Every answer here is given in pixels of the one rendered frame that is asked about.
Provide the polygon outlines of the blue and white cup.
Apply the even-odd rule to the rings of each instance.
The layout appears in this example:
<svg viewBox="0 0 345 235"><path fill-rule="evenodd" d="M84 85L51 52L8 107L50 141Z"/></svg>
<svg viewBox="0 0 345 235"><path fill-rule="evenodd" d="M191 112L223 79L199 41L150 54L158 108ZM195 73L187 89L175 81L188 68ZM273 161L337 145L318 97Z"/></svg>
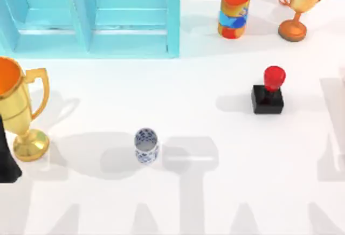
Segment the blue and white cup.
<svg viewBox="0 0 345 235"><path fill-rule="evenodd" d="M134 137L135 156L140 163L154 162L159 153L160 144L157 134L150 128L138 130Z"/></svg>

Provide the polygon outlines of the red and black stamp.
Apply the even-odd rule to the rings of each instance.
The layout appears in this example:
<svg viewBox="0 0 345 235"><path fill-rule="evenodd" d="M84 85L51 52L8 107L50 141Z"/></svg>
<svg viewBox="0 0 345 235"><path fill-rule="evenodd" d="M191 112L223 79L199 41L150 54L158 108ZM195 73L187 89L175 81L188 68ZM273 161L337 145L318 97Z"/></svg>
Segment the red and black stamp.
<svg viewBox="0 0 345 235"><path fill-rule="evenodd" d="M286 73L279 66L270 66L264 71L264 84L253 85L251 92L255 114L280 114L284 107L281 87Z"/></svg>

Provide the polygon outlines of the light blue rack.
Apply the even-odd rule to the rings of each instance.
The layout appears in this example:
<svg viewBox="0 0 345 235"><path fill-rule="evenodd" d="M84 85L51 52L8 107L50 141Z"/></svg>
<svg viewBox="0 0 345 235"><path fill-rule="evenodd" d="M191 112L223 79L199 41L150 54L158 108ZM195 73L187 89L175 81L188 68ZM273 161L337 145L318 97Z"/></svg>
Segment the light blue rack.
<svg viewBox="0 0 345 235"><path fill-rule="evenodd" d="M180 0L0 0L0 55L176 58Z"/></svg>

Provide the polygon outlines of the orange and blue can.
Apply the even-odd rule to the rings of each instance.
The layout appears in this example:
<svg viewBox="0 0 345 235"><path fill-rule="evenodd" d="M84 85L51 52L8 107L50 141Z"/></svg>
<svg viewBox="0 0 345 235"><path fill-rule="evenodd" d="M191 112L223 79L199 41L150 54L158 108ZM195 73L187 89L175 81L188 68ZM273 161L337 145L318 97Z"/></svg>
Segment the orange and blue can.
<svg viewBox="0 0 345 235"><path fill-rule="evenodd" d="M221 0L218 33L227 39L240 38L245 32L250 0Z"/></svg>

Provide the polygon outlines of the yellow gold trophy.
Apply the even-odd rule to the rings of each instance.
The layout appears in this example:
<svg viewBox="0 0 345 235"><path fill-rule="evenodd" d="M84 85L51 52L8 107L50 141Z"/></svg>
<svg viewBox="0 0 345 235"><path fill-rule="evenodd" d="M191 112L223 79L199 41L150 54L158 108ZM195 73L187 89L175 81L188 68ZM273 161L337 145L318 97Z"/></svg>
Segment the yellow gold trophy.
<svg viewBox="0 0 345 235"><path fill-rule="evenodd" d="M40 106L33 112L28 84L36 79L42 80L44 93ZM23 71L14 59L0 57L0 116L4 128L16 134L13 152L21 161L35 161L48 150L48 136L41 130L31 129L30 124L43 112L49 96L50 85L45 68Z"/></svg>

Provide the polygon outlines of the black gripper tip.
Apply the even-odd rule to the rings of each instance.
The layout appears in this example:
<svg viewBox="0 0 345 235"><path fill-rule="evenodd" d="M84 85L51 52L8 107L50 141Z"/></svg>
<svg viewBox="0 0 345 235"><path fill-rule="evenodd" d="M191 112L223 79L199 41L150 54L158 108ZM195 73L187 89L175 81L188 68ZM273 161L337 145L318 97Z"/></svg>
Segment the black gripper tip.
<svg viewBox="0 0 345 235"><path fill-rule="evenodd" d="M10 153L0 115L0 183L15 183L21 176L22 171Z"/></svg>

